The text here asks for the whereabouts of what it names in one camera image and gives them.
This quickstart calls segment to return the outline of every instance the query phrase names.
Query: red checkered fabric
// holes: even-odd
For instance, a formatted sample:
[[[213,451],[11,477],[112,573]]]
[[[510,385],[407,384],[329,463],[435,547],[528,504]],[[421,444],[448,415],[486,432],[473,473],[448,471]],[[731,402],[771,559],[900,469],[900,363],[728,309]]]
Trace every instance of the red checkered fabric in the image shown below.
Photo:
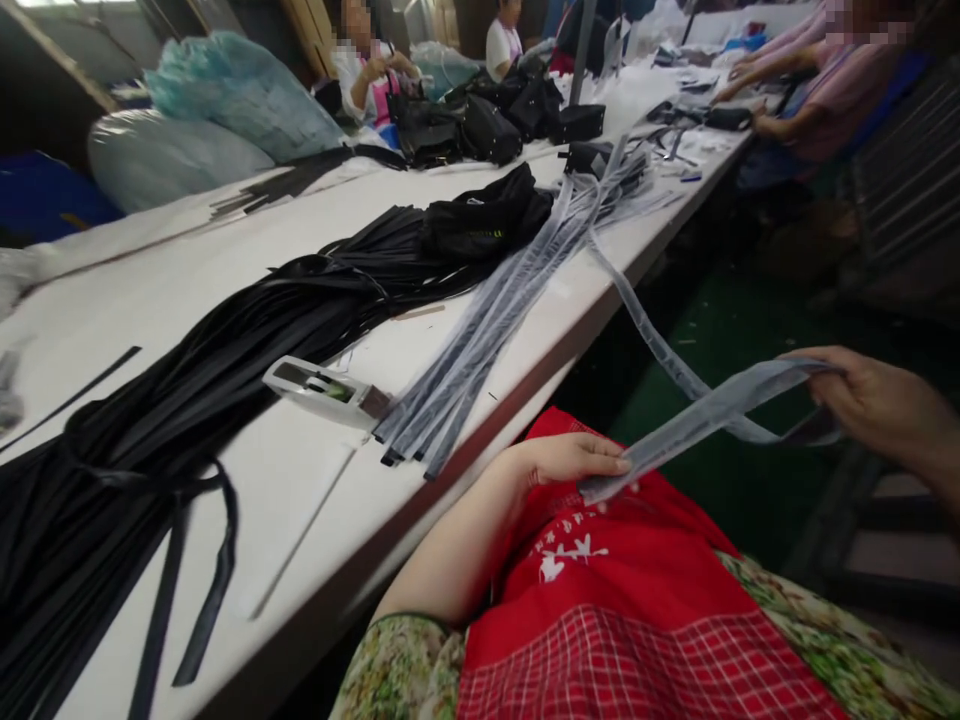
[[[581,605],[522,650],[465,674],[457,716],[808,720],[844,713],[759,609],[666,632]]]
[[[528,437],[588,431],[551,409]],[[536,488],[470,627],[462,718],[844,717],[720,564],[719,528],[659,474],[584,508]]]

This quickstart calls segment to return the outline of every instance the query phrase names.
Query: blue plastic bag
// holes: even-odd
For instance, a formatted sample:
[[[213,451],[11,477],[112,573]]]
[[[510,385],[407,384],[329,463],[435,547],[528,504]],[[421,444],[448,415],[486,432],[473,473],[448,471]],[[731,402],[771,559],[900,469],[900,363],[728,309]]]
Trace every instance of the blue plastic bag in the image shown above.
[[[336,147],[343,135],[282,62],[236,33],[170,40],[144,78],[164,115],[211,120],[277,162]]]
[[[410,61],[424,77],[423,91],[432,102],[470,80],[482,67],[475,60],[469,60],[453,48],[433,40],[410,48]]]

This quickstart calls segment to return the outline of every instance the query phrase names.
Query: woman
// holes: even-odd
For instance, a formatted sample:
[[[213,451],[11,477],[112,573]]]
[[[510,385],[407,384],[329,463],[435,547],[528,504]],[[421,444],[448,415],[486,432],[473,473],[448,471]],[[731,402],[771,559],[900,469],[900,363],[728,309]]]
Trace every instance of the woman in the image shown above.
[[[523,54],[517,23],[522,0],[496,0],[497,17],[487,30],[487,72],[497,82],[506,77],[513,62]]]
[[[804,20],[786,32],[780,33],[756,52],[745,55],[730,71],[731,79],[766,67],[798,50],[823,40],[827,33],[827,0],[820,0]]]
[[[714,103],[787,73],[816,70],[779,117],[755,111],[754,131],[764,142],[737,177],[750,194],[804,180],[832,160],[881,103],[913,31],[914,0],[848,0],[828,9],[826,39],[754,68],[717,93]]]
[[[343,108],[360,125],[390,122],[387,96],[416,95],[420,71],[392,45],[373,38],[370,11],[362,0],[343,0],[343,27],[348,40],[332,53]]]
[[[840,367],[810,380],[815,399],[960,519],[960,418],[935,390],[843,348],[793,354]],[[583,430],[548,411],[440,519],[377,607],[331,717],[960,712],[960,694],[742,557],[661,476],[584,507],[572,481],[627,463]]]

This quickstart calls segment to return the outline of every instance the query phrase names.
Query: floral sleeve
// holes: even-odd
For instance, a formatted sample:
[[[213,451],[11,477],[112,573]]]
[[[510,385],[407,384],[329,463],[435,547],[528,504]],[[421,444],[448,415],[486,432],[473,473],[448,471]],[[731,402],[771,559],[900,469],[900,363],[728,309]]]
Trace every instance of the floral sleeve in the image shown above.
[[[331,720],[456,716],[464,638],[430,618],[388,615],[367,630]]]

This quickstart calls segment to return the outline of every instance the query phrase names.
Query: pink shirt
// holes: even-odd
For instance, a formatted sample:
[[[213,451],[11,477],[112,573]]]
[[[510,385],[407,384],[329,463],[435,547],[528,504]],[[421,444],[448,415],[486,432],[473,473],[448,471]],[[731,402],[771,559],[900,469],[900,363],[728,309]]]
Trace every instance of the pink shirt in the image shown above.
[[[820,74],[807,85],[802,107],[816,105],[827,117],[791,147],[802,160],[822,163],[850,142],[887,92],[902,45],[817,46]]]
[[[827,33],[827,2],[821,0],[806,20],[780,33],[757,51],[759,58],[754,61],[754,69],[766,67],[780,58],[792,55],[808,45],[823,40]]]

